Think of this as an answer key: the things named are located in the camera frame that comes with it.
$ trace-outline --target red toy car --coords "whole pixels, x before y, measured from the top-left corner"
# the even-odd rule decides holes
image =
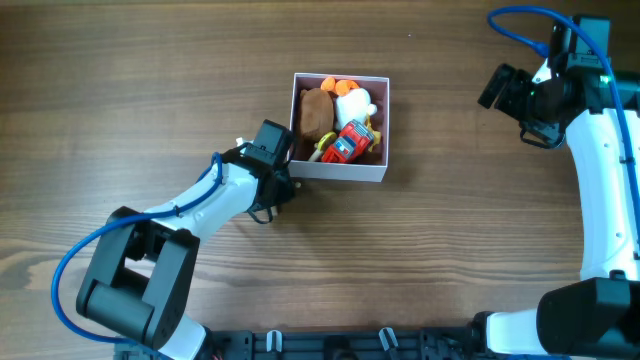
[[[352,120],[340,131],[338,139],[322,156],[322,162],[348,164],[373,142],[373,134],[363,124]]]

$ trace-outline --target cardboard box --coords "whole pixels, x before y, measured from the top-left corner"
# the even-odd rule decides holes
[[[371,117],[371,122],[373,128],[382,133],[382,141],[372,152],[365,152],[352,164],[330,164],[306,161],[314,151],[313,142],[298,138],[296,153],[291,160],[291,164],[289,164],[291,176],[316,179],[382,181],[389,165],[389,78],[296,73],[293,78],[290,129],[297,134],[300,91],[319,88],[322,81],[328,76],[333,76],[336,81],[354,80],[361,88],[369,92],[371,102],[378,107],[376,114]]]

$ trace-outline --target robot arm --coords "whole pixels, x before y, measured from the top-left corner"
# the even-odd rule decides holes
[[[292,143],[288,129],[265,120],[252,144],[224,153],[187,191],[146,211],[175,216],[103,235],[78,293],[78,313],[172,359],[211,359],[209,330],[184,315],[198,248],[235,215],[266,209],[271,218],[272,206],[293,198],[285,163]],[[181,211],[212,189],[220,170],[215,191]],[[134,214],[123,207],[108,222]],[[125,264],[142,258],[155,262],[148,278]]]
[[[607,19],[573,20],[607,48]],[[633,357],[638,332],[629,324],[638,320],[640,262],[626,161],[639,153],[640,75],[616,75],[633,152],[625,154],[610,79],[571,30],[554,25],[549,58],[536,75],[501,65],[479,103],[488,108],[500,95],[495,107],[518,120],[525,143],[545,149],[568,143],[584,224],[582,282],[546,294],[537,309],[489,315],[486,344],[503,354]]]

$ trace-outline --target wood grain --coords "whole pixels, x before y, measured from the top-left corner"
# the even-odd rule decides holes
[[[161,2],[0,8],[0,359],[110,358],[55,318],[58,261],[119,206],[180,193],[263,119],[286,124],[294,72],[391,78],[387,175],[304,181],[272,225],[226,224],[200,250],[192,317],[216,330],[462,324],[578,279],[571,154],[521,144],[513,120],[476,104],[498,64],[540,63],[486,25],[506,1]],[[559,6],[611,17],[614,65],[637,67],[640,3]],[[549,34],[547,20],[501,21]],[[63,305],[107,333],[74,314],[91,253],[65,272]]]

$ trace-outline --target blue cable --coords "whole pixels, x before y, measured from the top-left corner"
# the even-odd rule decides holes
[[[627,124],[627,117],[624,114],[624,107],[622,105],[622,100],[620,99],[620,93],[618,92],[618,84],[616,82],[615,74],[613,73],[613,68],[611,67],[609,60],[607,59],[607,54],[602,49],[600,49],[598,44],[596,44],[596,42],[593,41],[593,39],[591,39],[591,37],[589,37],[587,33],[585,33],[578,25],[571,21],[570,18],[551,9],[539,6],[507,6],[501,9],[496,9],[487,15],[487,21],[493,29],[507,37],[521,41],[531,46],[538,54],[540,54],[540,56],[544,58],[548,57],[548,47],[546,55],[543,55],[541,54],[539,43],[533,42],[520,35],[511,33],[501,28],[493,21],[493,17],[495,16],[510,13],[530,13],[544,15],[561,22],[563,25],[570,28],[576,35],[578,35],[591,48],[591,50],[593,50],[593,52],[602,63],[604,72],[610,79],[609,90],[611,91],[611,97],[616,107],[618,123],[620,124],[620,134],[622,135],[622,144],[624,146],[624,153],[626,155],[624,163],[627,166],[627,176],[629,177],[629,187],[631,188],[631,203],[633,204],[633,216],[636,221],[636,234],[640,237],[640,191],[638,189],[638,178],[635,169],[636,163],[635,159],[633,158],[631,134],[629,132],[629,125]]]
[[[214,160],[218,164],[218,175],[216,177],[216,180],[213,183],[213,186],[197,199],[193,200],[192,202],[182,207],[179,207],[178,209],[181,212],[188,211],[193,207],[197,206],[198,204],[200,204],[201,202],[203,202],[205,199],[211,196],[222,183],[222,158],[220,157],[220,154],[218,153],[213,154],[213,156],[211,157],[211,165],[207,168],[204,174],[206,175],[206,173],[208,173],[209,170],[211,170]],[[62,272],[64,271],[65,267],[67,266],[69,261],[78,253],[78,251],[80,251],[83,247],[85,247],[87,244],[89,244],[93,240],[108,233],[109,231],[112,231],[124,226],[128,226],[131,224],[135,224],[141,221],[148,221],[151,219],[158,219],[158,218],[167,218],[175,215],[176,215],[176,209],[171,209],[168,211],[161,211],[161,212],[155,212],[155,213],[142,213],[142,214],[137,214],[137,215],[129,216],[126,218],[122,218],[112,223],[106,224],[105,226],[92,232],[89,236],[87,236],[82,241],[74,245],[71,248],[71,250],[69,250],[69,252],[62,258],[62,260],[60,261],[60,264],[58,264],[58,267],[56,268],[56,271],[53,274],[53,280],[51,282],[51,303],[53,305],[53,310],[58,316],[58,319],[60,319],[60,321],[62,321],[62,323],[66,327],[68,327],[71,331],[89,340],[94,340],[94,341],[104,342],[104,343],[112,343],[112,344],[139,345],[131,339],[94,334],[74,324],[67,317],[67,314],[65,314],[64,310],[62,310],[62,305],[60,304],[60,295],[59,295],[60,278],[62,277]]]

